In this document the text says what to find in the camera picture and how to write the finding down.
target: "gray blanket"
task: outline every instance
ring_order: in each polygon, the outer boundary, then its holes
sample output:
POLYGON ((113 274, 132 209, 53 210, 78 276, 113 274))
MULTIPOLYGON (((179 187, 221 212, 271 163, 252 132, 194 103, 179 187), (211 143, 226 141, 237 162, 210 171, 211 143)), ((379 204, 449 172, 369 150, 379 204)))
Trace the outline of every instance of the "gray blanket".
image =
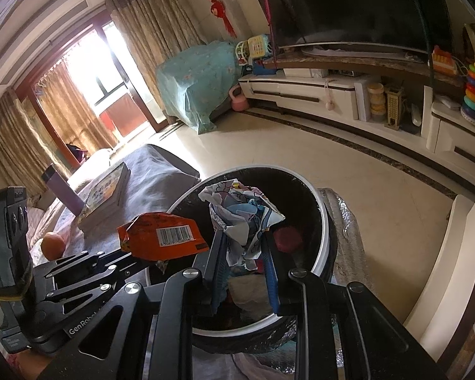
MULTIPOLYGON (((130 169, 130 177, 123 196, 124 203, 104 222, 84 235, 77 228, 74 214, 64 209, 54 228, 55 232, 69 242, 64 257, 79 254, 84 250, 89 253, 97 251, 109 253, 118 249, 119 226, 142 213, 167 211, 178 198, 200 181, 198 171, 189 164, 160 147, 146 144, 95 178, 79 193, 79 196, 85 200, 93 185, 122 161, 130 169)), ((40 247, 33 247, 31 254, 35 265, 47 261, 42 256, 40 247)))

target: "white cabinet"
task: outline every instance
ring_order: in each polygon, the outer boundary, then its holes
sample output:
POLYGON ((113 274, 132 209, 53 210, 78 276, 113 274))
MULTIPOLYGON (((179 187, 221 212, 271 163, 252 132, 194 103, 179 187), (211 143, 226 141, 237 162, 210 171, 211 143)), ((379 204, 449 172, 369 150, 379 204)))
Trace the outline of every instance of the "white cabinet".
POLYGON ((459 110, 450 110, 439 102, 433 103, 431 111, 428 150, 450 170, 462 171, 467 174, 465 178, 475 179, 475 126, 459 110))
POLYGON ((475 169, 475 136, 456 125, 440 121, 434 153, 461 168, 475 169))
POLYGON ((358 120, 355 78, 245 76, 239 80, 247 98, 276 101, 279 107, 338 120, 358 120), (331 100, 334 108, 328 110, 331 100))

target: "pink kettlebell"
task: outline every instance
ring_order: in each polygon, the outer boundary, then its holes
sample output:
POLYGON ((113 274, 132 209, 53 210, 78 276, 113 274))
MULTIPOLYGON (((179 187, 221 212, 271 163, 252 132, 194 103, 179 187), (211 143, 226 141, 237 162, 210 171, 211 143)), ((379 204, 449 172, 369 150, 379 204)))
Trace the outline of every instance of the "pink kettlebell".
POLYGON ((232 100, 232 110, 245 111, 246 109, 250 108, 250 105, 248 104, 248 100, 243 94, 243 90, 241 90, 241 94, 238 94, 237 96, 234 95, 234 91, 236 91, 238 88, 241 89, 241 86, 239 84, 236 84, 229 90, 229 96, 231 96, 232 100))

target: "floor border strip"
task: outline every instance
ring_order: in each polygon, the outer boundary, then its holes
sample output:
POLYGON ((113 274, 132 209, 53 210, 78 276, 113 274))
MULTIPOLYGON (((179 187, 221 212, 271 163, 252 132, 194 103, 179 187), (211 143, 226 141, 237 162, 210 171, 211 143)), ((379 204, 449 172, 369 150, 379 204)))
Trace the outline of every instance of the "floor border strip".
POLYGON ((364 153, 364 154, 366 154, 370 157, 376 158, 376 160, 384 162, 384 163, 388 164, 389 166, 392 166, 394 168, 397 168, 398 170, 401 170, 403 173, 406 173, 406 174, 412 176, 413 178, 416 178, 417 180, 422 181, 423 183, 425 183, 428 186, 434 188, 436 191, 439 191, 440 193, 446 195, 447 197, 449 197, 452 200, 454 200, 457 196, 457 194, 454 191, 452 191, 451 189, 445 187, 443 184, 439 183, 436 180, 433 180, 432 178, 426 176, 425 174, 415 170, 414 168, 411 168, 411 167, 407 166, 406 164, 404 164, 400 161, 394 160, 393 158, 390 158, 386 155, 383 155, 382 153, 379 153, 375 150, 371 150, 368 147, 365 147, 365 146, 362 146, 360 144, 354 143, 353 141, 343 139, 341 137, 335 136, 333 134, 326 133, 322 130, 315 129, 313 127, 308 127, 306 125, 302 125, 302 124, 299 124, 299 123, 294 123, 293 121, 284 120, 282 118, 273 117, 273 116, 266 115, 266 114, 255 113, 255 112, 249 111, 249 110, 243 111, 242 113, 246 114, 246 115, 249 115, 249 116, 257 117, 257 118, 263 118, 264 120, 274 121, 275 123, 287 125, 289 127, 293 127, 295 129, 298 129, 298 130, 303 130, 304 132, 315 134, 315 135, 317 135, 319 137, 323 137, 327 140, 334 141, 335 143, 339 143, 339 144, 342 144, 344 146, 350 147, 350 148, 352 148, 354 150, 357 150, 357 151, 360 151, 361 153, 364 153))

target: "glass door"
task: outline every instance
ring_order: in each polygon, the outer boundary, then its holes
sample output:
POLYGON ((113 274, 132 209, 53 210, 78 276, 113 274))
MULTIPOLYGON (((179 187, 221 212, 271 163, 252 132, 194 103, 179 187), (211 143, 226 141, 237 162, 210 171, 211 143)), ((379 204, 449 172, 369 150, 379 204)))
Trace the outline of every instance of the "glass door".
POLYGON ((130 55, 129 49, 125 44, 125 40, 123 40, 123 37, 114 25, 114 22, 106 24, 104 27, 102 27, 102 29, 107 37, 109 47, 114 52, 119 62, 123 66, 125 72, 130 78, 130 82, 132 82, 134 88, 137 90, 137 93, 142 98, 143 102, 146 104, 146 107, 153 114, 153 117, 155 118, 156 122, 161 123, 166 119, 166 117, 165 115, 163 115, 160 106, 158 106, 158 103, 155 101, 153 95, 148 89, 148 86, 146 85, 142 74, 137 68, 137 65, 133 60, 132 56, 130 55))
POLYGON ((147 124, 96 30, 72 45, 64 59, 72 81, 119 143, 126 142, 131 133, 147 124))

